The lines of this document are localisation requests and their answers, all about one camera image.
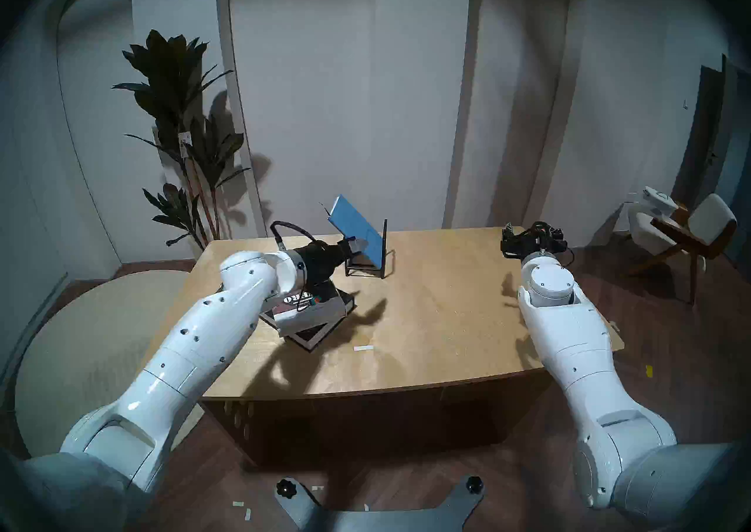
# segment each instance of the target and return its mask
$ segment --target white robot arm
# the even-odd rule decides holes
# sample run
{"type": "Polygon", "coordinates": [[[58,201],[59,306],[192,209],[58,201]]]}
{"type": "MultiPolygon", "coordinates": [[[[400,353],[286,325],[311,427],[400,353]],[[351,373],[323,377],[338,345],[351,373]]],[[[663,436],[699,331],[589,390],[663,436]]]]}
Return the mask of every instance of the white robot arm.
{"type": "Polygon", "coordinates": [[[728,446],[677,446],[668,422],[625,391],[608,328],[553,256],[566,249],[559,229],[536,222],[514,235],[507,226],[503,237],[504,254],[522,259],[519,308],[535,349],[576,423],[574,479],[582,500],[645,524],[674,521],[728,446]]]}
{"type": "Polygon", "coordinates": [[[240,352],[262,309],[301,289],[296,255],[241,252],[224,261],[223,290],[197,301],[126,392],[82,417],[60,451],[85,452],[150,494],[180,425],[240,352]]]}
{"type": "Polygon", "coordinates": [[[259,314],[325,283],[365,245],[313,240],[299,249],[227,258],[221,289],[188,310],[126,392],[79,419],[59,454],[18,466],[21,478],[64,528],[122,529],[126,517],[137,518],[148,505],[178,429],[243,348],[259,314]]]}

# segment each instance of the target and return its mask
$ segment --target blue book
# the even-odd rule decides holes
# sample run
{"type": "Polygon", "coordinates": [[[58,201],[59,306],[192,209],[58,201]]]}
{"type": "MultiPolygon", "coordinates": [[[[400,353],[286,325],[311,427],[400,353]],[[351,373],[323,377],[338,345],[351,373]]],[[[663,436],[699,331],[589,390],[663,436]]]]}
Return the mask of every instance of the blue book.
{"type": "Polygon", "coordinates": [[[345,237],[356,237],[367,241],[368,246],[363,251],[363,255],[380,269],[383,257],[383,237],[342,195],[337,196],[334,201],[334,206],[329,213],[329,222],[345,237]]]}

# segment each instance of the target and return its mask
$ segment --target bolt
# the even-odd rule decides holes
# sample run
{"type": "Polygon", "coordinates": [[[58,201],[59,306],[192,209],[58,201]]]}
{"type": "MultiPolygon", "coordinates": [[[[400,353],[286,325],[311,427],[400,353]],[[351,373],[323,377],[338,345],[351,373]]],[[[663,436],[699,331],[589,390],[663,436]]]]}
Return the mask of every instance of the bolt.
{"type": "Polygon", "coordinates": [[[276,493],[290,500],[297,493],[297,486],[289,481],[289,479],[283,479],[276,484],[276,493]]]}
{"type": "Polygon", "coordinates": [[[470,476],[467,479],[467,489],[471,494],[479,494],[482,492],[483,484],[482,479],[477,476],[470,476]]]}

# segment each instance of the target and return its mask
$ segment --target potted plant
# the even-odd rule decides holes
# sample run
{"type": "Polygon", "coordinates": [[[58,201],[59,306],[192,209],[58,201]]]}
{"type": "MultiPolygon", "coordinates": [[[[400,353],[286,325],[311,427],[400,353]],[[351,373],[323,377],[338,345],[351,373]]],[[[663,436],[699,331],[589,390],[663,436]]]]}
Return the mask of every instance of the potted plant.
{"type": "Polygon", "coordinates": [[[190,122],[190,130],[185,129],[191,104],[214,81],[232,72],[230,69],[204,83],[216,68],[214,65],[203,75],[198,75],[207,46],[208,43],[199,43],[198,37],[189,43],[182,35],[165,40],[157,31],[152,30],[146,38],[146,46],[131,45],[131,51],[122,52],[133,68],[146,77],[147,83],[123,83],[113,86],[113,89],[132,91],[136,103],[154,118],[156,124],[156,142],[134,134],[126,136],[158,148],[180,167],[187,192],[177,187],[172,190],[168,188],[172,185],[165,185],[164,195],[157,195],[155,198],[143,190],[148,201],[162,212],[154,217],[154,221],[187,231],[181,237],[168,241],[168,246],[188,235],[193,237],[201,249],[208,245],[209,236],[197,210],[199,199],[211,238],[219,239],[221,232],[216,190],[229,179],[248,170],[244,168],[221,179],[228,164],[231,165],[234,154],[243,145],[242,134],[231,133],[220,140],[216,119],[213,117],[205,120],[205,131],[201,129],[203,118],[194,118],[190,122]],[[209,186],[214,220],[211,218],[198,169],[209,186]]]}

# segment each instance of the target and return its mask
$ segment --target chair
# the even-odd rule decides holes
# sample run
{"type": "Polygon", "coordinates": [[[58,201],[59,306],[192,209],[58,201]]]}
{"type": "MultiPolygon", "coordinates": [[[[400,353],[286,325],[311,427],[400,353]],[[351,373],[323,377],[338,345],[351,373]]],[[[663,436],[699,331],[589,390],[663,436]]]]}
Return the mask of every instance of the chair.
{"type": "Polygon", "coordinates": [[[701,257],[714,259],[730,242],[737,226],[735,215],[716,194],[710,194],[689,216],[685,207],[680,207],[673,218],[654,217],[639,210],[636,205],[629,211],[629,230],[634,242],[652,253],[653,257],[631,269],[628,275],[636,275],[645,269],[665,261],[676,253],[686,253],[691,258],[691,304],[696,299],[696,274],[701,257]]]}

